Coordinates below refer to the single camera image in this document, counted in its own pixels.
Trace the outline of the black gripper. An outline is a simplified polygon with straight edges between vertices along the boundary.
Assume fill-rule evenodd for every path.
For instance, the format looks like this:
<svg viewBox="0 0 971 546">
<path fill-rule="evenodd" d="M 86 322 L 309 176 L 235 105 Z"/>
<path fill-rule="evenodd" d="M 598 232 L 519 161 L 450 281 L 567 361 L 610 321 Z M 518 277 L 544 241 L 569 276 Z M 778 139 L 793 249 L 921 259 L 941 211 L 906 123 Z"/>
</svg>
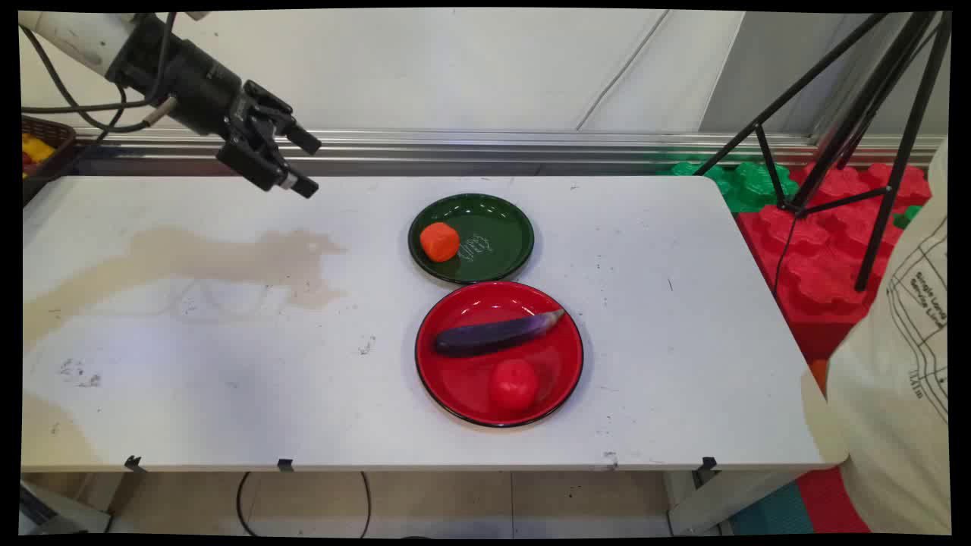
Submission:
<svg viewBox="0 0 971 546">
<path fill-rule="evenodd" d="M 298 124 L 291 105 L 174 35 L 154 14 L 117 22 L 126 35 L 106 79 L 148 101 L 149 114 L 138 128 L 174 118 L 194 133 L 225 139 L 216 159 L 258 189 L 280 187 L 306 199 L 318 191 L 319 184 L 292 168 L 276 142 L 284 136 L 309 155 L 322 145 Z"/>
</svg>

